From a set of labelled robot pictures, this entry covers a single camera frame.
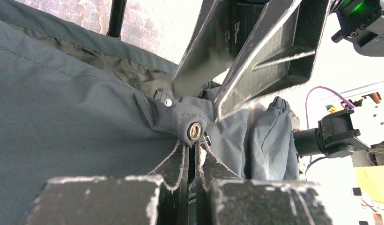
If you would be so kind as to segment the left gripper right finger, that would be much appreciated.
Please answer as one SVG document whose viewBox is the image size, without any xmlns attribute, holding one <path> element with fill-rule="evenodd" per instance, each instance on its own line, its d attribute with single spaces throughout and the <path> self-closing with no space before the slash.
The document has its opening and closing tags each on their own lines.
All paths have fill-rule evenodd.
<svg viewBox="0 0 384 225">
<path fill-rule="evenodd" d="M 199 225 L 332 225 L 319 185 L 295 180 L 244 180 L 210 150 L 195 144 Z"/>
</svg>

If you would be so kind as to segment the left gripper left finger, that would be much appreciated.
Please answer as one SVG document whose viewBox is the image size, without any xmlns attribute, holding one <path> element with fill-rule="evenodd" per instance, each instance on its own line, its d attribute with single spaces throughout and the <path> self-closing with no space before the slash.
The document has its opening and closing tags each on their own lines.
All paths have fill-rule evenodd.
<svg viewBox="0 0 384 225">
<path fill-rule="evenodd" d="M 26 224 L 186 225 L 188 167 L 189 148 L 178 142 L 147 175 L 52 178 Z"/>
</svg>

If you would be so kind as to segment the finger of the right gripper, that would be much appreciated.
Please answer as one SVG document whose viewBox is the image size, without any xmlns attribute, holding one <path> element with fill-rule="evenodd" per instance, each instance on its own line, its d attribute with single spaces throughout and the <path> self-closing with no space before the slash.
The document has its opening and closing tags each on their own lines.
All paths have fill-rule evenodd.
<svg viewBox="0 0 384 225">
<path fill-rule="evenodd" d="M 236 74 L 258 45 L 258 24 L 269 18 L 269 1 L 237 2 L 235 0 L 205 0 L 191 40 L 172 80 L 175 97 L 197 97 L 203 85 L 230 69 L 217 98 L 228 98 L 243 73 Z"/>
<path fill-rule="evenodd" d="M 216 120 L 260 98 L 306 83 L 312 75 L 328 0 L 271 0 L 218 92 Z"/>
</svg>

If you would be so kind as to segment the grey black gradient jacket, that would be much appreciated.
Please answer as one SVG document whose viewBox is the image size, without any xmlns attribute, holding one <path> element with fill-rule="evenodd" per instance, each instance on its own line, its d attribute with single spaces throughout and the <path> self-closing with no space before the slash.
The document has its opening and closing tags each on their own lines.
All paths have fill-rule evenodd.
<svg viewBox="0 0 384 225">
<path fill-rule="evenodd" d="M 195 144 L 242 179 L 298 180 L 290 107 L 214 118 L 209 82 L 166 106 L 153 96 L 175 66 L 15 0 L 0 0 L 0 225 L 27 225 L 56 177 L 147 175 L 189 148 L 188 224 L 196 221 Z"/>
</svg>

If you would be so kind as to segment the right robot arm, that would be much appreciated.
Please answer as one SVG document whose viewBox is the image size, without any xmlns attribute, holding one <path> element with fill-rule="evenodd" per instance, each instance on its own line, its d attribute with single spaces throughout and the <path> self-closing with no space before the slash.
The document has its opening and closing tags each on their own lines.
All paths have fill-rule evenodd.
<svg viewBox="0 0 384 225">
<path fill-rule="evenodd" d="M 214 101 L 224 119 L 246 102 L 305 84 L 327 17 L 335 13 L 357 53 L 384 57 L 384 0 L 205 0 L 172 79 L 176 97 L 197 96 L 227 75 Z"/>
</svg>

